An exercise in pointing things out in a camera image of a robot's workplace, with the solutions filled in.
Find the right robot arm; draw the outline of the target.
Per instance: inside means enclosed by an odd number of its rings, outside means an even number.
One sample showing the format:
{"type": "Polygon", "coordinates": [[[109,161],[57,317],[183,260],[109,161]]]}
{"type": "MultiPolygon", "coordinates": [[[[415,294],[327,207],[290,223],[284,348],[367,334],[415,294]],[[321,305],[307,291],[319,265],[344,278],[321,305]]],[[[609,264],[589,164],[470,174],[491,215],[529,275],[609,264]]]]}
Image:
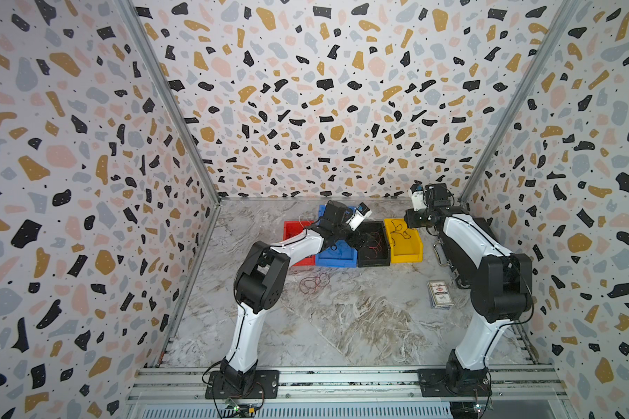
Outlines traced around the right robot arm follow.
{"type": "Polygon", "coordinates": [[[503,334],[533,310],[531,258],[499,243],[484,218],[454,203],[444,183],[414,183],[410,192],[407,226],[435,230],[455,284],[470,291],[475,311],[448,357],[443,385],[457,396],[491,391],[489,356],[503,334]]]}

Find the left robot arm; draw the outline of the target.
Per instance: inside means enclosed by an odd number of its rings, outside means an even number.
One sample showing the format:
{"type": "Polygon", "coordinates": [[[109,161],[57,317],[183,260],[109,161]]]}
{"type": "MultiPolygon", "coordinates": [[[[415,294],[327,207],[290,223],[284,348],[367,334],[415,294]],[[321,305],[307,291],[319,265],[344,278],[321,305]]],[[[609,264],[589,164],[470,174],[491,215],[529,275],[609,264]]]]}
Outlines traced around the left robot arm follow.
{"type": "Polygon", "coordinates": [[[360,249],[367,238],[359,228],[371,215],[366,204],[350,208],[329,201],[323,215],[298,235],[275,244],[258,241],[252,245],[233,284],[238,316],[232,344],[216,363],[219,369],[204,373],[207,399],[277,397],[280,372],[258,368],[258,349],[268,311],[281,298],[289,269],[340,241],[360,249]]]}

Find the blue playing card box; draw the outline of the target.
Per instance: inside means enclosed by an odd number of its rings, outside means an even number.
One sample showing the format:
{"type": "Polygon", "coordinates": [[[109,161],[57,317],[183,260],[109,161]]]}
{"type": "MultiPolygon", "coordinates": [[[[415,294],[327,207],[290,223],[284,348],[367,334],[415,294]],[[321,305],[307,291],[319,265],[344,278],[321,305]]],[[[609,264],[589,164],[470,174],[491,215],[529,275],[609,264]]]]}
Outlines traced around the blue playing card box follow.
{"type": "Polygon", "coordinates": [[[450,309],[454,305],[448,285],[445,281],[429,281],[428,289],[433,308],[450,309]]]}

